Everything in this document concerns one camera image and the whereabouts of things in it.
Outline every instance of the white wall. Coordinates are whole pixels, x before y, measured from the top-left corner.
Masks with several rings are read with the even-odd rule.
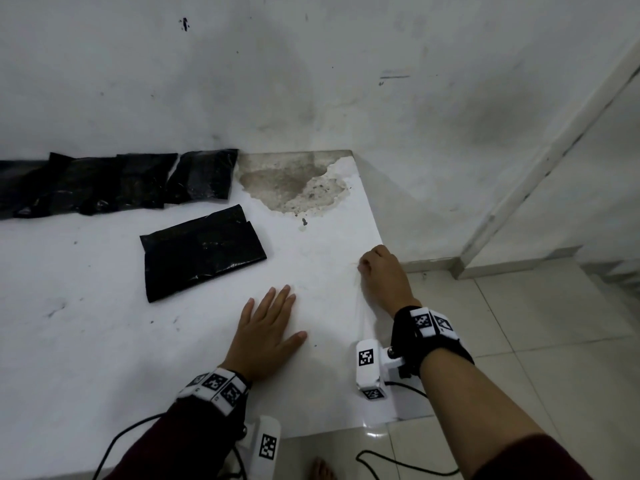
[[[348,148],[400,259],[456,256],[628,50],[639,11],[640,0],[0,0],[0,157]]]
[[[484,266],[583,247],[579,262],[640,269],[640,77],[615,99],[472,261]]]

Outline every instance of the floor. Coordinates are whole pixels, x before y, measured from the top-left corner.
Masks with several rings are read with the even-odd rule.
[[[640,315],[572,259],[533,271],[455,281],[410,274],[425,306],[443,312],[476,364],[596,479],[640,478]],[[284,440],[276,479],[299,480],[315,456],[339,479],[373,478],[364,449],[449,472],[434,417]],[[366,455],[380,479],[434,478]],[[450,478],[461,478],[460,475]]]

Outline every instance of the black plastic sheet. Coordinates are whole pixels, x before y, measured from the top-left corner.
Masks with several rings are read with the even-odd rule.
[[[165,202],[228,200],[237,156],[238,150],[183,154],[167,183]]]
[[[15,217],[69,212],[87,216],[126,209],[162,209],[166,177],[177,153],[71,158],[51,153],[37,170],[36,189]]]
[[[142,235],[140,240],[149,303],[267,259],[239,205]]]
[[[33,193],[29,175],[46,164],[33,160],[0,161],[0,219],[13,217],[29,201]]]

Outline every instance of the sleeve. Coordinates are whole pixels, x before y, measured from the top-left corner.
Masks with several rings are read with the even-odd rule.
[[[108,480],[212,478],[244,435],[246,395],[231,411],[188,395],[125,453]]]
[[[547,435],[528,436],[503,450],[480,468],[473,480],[591,480],[571,455]]]

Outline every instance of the wristband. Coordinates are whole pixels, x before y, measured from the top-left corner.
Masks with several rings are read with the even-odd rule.
[[[250,385],[240,374],[217,368],[201,374],[178,393],[178,399],[190,395],[212,403],[224,416],[229,416],[242,399],[249,394]]]
[[[451,322],[441,313],[419,306],[405,306],[394,318],[391,348],[402,356],[409,372],[420,375],[420,364],[436,349],[444,348],[475,364]]]

